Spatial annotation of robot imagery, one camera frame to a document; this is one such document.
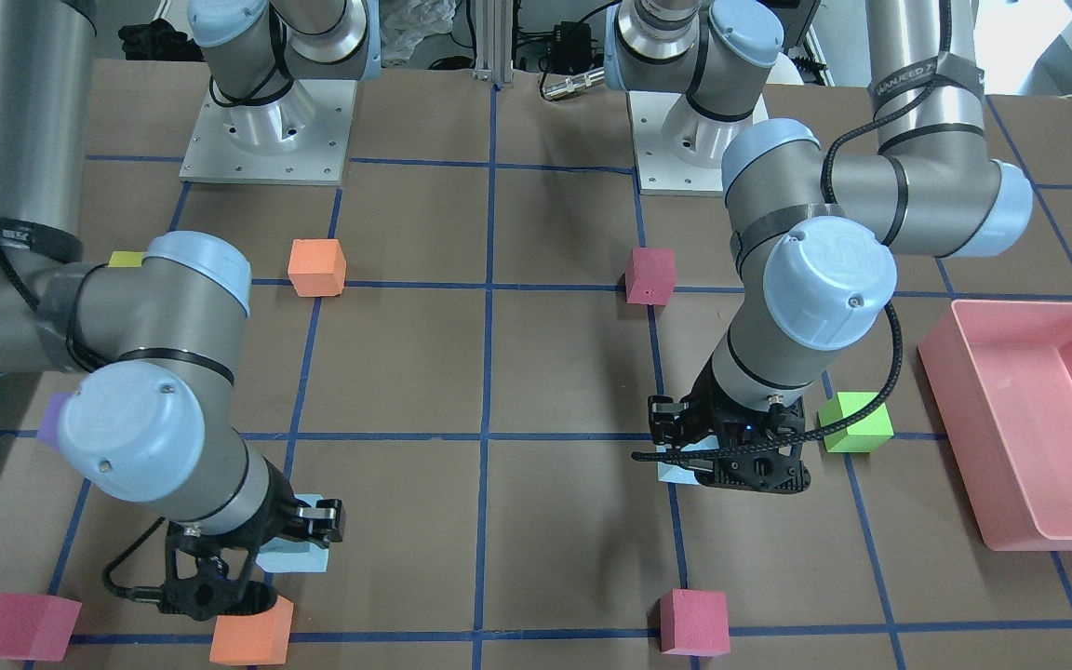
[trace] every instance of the pink plastic container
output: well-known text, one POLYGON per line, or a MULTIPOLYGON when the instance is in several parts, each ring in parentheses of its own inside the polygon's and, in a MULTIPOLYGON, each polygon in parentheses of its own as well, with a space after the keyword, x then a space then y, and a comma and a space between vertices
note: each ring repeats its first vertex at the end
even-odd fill
POLYGON ((919 348, 983 542, 1072 551, 1072 302, 956 300, 919 348))

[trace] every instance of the plastic bag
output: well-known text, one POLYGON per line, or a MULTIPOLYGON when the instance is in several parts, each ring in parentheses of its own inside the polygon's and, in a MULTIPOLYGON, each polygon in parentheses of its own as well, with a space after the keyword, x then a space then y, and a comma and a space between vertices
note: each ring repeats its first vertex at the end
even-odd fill
POLYGON ((456 0, 379 0, 384 65, 407 62, 425 38, 451 31, 457 12, 456 0))

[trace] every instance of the metal base plate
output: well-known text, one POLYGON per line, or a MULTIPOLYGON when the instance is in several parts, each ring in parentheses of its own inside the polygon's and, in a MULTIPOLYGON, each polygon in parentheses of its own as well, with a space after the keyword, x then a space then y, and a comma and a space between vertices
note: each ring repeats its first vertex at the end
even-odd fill
MULTIPOLYGON (((650 195, 723 195, 723 168, 702 168, 678 159, 668 147, 660 128, 668 110, 681 93, 651 93, 631 90, 628 110, 631 114, 631 139, 635 164, 639 168, 639 192, 650 195)), ((751 119, 766 119, 763 98, 758 99, 751 119)))
POLYGON ((196 117, 184 151, 180 179, 197 183, 294 183, 340 187, 354 120, 358 81, 299 81, 321 109, 310 123, 307 139, 284 153, 255 153, 229 136, 229 110, 213 104, 209 94, 196 117))

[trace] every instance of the colored block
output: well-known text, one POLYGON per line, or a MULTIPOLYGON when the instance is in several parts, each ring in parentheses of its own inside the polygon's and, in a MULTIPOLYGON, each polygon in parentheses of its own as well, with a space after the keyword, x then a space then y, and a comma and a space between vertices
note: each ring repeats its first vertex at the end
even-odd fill
POLYGON ((60 422, 60 411, 64 408, 64 403, 69 402, 72 397, 73 393, 53 393, 53 397, 47 400, 47 407, 44 407, 44 418, 39 420, 39 430, 35 432, 38 441, 44 442, 54 449, 60 449, 60 443, 56 438, 56 426, 60 422))
POLYGON ((63 660, 80 611, 73 599, 0 594, 0 658, 63 660))
POLYGON ((221 666, 282 666, 288 659, 293 601, 280 596, 271 610, 252 616, 218 616, 209 660, 221 666))
POLYGON ((293 240, 288 279, 301 298, 339 296, 345 289, 345 256, 337 240, 293 240))
MULTIPOLYGON (((845 419, 845 417, 867 406, 867 403, 872 402, 875 398, 876 393, 873 393, 873 391, 867 391, 866 393, 864 391, 838 391, 817 413, 817 423, 829 426, 830 423, 834 423, 835 420, 845 419)), ((877 446, 890 441, 893 435, 892 419, 888 415, 888 405, 882 404, 876 412, 868 414, 866 419, 838 430, 837 433, 827 435, 824 441, 825 450, 827 452, 837 453, 869 453, 876 450, 877 446)))
POLYGON ((109 267, 142 267, 144 266, 143 251, 115 251, 109 255, 109 267))
POLYGON ((667 306, 676 287, 676 263, 672 250, 637 247, 623 274, 626 301, 635 306, 667 306))
MULTIPOLYGON (((710 435, 710 437, 703 438, 701 442, 695 442, 693 445, 686 445, 684 450, 686 450, 686 452, 697 452, 697 450, 716 448, 718 448, 718 436, 710 435)), ((657 446, 656 450, 660 453, 665 453, 667 452, 668 447, 657 446)), ((694 472, 678 465, 668 465, 667 462, 656 463, 656 479, 659 479, 664 483, 690 483, 695 487, 701 487, 701 485, 698 483, 697 476, 694 476, 694 472)))
POLYGON ((730 653, 727 594, 673 589, 659 599, 659 651, 675 656, 730 653))
MULTIPOLYGON (((297 498, 316 505, 322 500, 315 493, 297 493, 297 498)), ((328 569, 328 550, 312 542, 291 542, 288 539, 271 538, 258 550, 255 564, 264 572, 324 572, 328 569)))

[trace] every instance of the tiled surface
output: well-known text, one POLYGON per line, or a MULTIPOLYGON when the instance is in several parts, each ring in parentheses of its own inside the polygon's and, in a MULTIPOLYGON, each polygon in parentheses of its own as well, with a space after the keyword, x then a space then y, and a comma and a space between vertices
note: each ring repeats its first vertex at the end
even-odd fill
MULTIPOLYGON (((656 598, 683 582, 728 594, 733 652, 712 669, 1072 667, 1072 553, 979 541, 914 355, 950 298, 1072 300, 1072 102, 994 99, 991 153, 1038 181, 1033 227, 1000 258, 946 263, 949 281, 899 259, 898 438, 869 457, 806 445, 812 490, 774 497, 667 489, 626 457, 647 447, 646 396, 687 391, 742 294, 718 199, 635 194, 622 96, 552 106, 532 77, 492 93, 388 72, 360 89, 342 191, 184 190, 176 158, 207 78, 98 64, 81 228, 95 262, 169 228, 251 258, 234 423, 297 491, 349 508, 330 571, 276 580, 298 607, 289 667, 696 667, 655 649, 656 598), (330 235, 346 293, 295 297, 291 240, 330 235), (641 242, 676 253, 667 308, 617 292, 641 242)), ((869 114, 861 90, 765 94, 825 142, 869 114)), ((880 322, 831 389, 877 389, 888 359, 880 322)), ((209 624, 99 584, 150 515, 83 489, 31 438, 77 381, 0 377, 0 590, 84 602, 61 667, 211 667, 209 624)), ((809 389, 809 415, 824 398, 809 389)), ((157 581, 158 554, 119 580, 157 581)))

